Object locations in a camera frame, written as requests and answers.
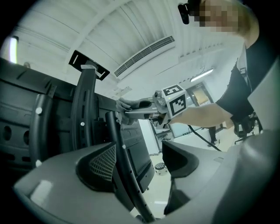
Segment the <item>black pants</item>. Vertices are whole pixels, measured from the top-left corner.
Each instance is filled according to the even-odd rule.
[[[211,138],[211,143],[214,143],[216,140],[216,127],[210,127],[209,134],[210,134],[210,138]]]

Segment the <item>ceiling light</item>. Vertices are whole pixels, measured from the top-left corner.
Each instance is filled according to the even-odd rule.
[[[18,39],[17,37],[12,37],[10,39],[10,61],[15,64],[18,62],[17,51],[18,51]]]
[[[202,78],[203,76],[206,76],[206,75],[210,74],[211,72],[213,72],[213,70],[214,70],[214,69],[211,69],[211,70],[209,70],[209,71],[207,71],[207,72],[205,72],[205,73],[202,73],[201,75],[199,75],[199,76],[197,76],[197,77],[191,78],[190,82],[194,82],[194,81],[196,81],[196,80]]]

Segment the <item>forearm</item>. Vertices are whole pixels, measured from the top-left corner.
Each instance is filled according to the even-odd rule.
[[[189,107],[185,112],[175,117],[171,124],[183,123],[208,128],[221,124],[231,116],[217,104],[212,103],[200,107]]]

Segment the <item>mesh pad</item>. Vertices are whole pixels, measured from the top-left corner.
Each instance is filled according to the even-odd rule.
[[[116,164],[116,146],[90,160],[90,170],[104,180],[112,181],[113,169]]]

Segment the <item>qr code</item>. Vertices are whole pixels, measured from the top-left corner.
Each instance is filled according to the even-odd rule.
[[[176,114],[180,113],[186,108],[187,107],[186,107],[185,95],[182,95],[170,102],[170,109],[171,109],[172,116],[175,116]]]
[[[168,88],[163,90],[165,96],[169,96],[169,95],[172,95],[174,93],[178,93],[180,91],[183,91],[183,89],[178,85],[171,86],[171,87],[168,87]]]

